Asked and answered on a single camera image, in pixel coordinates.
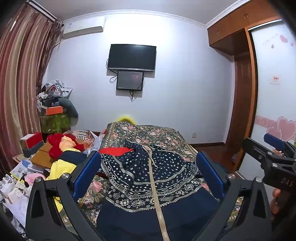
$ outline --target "green fabric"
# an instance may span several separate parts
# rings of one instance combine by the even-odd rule
[[[63,129],[71,127],[71,121],[66,114],[56,114],[40,116],[41,132],[43,133],[62,133]]]

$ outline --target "frosted glass door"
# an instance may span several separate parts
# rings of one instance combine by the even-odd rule
[[[264,142],[265,133],[294,143],[296,138],[296,41],[283,22],[252,31],[258,65],[258,102],[251,138]],[[263,177],[260,163],[245,155],[239,173],[246,179]],[[269,199],[273,188],[267,187]]]

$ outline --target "silver bolt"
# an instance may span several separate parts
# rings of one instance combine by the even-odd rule
[[[235,179],[235,175],[232,174],[232,173],[231,173],[231,174],[228,174],[227,177],[228,177],[229,179]]]
[[[67,179],[69,178],[70,174],[69,173],[63,173],[62,174],[62,179]]]
[[[262,182],[262,178],[256,177],[256,182],[261,183]]]
[[[41,182],[41,180],[42,180],[42,177],[36,177],[36,178],[35,178],[35,182],[37,182],[37,183],[38,183],[38,182]]]

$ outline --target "air conditioner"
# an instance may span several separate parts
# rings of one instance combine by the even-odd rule
[[[101,33],[104,30],[104,16],[83,18],[65,25],[63,39],[69,39],[86,34]]]

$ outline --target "curtain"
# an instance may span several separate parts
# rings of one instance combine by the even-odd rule
[[[53,23],[24,4],[0,39],[1,172],[15,166],[12,157],[22,153],[19,139],[40,131],[36,95],[60,27],[60,20]]]

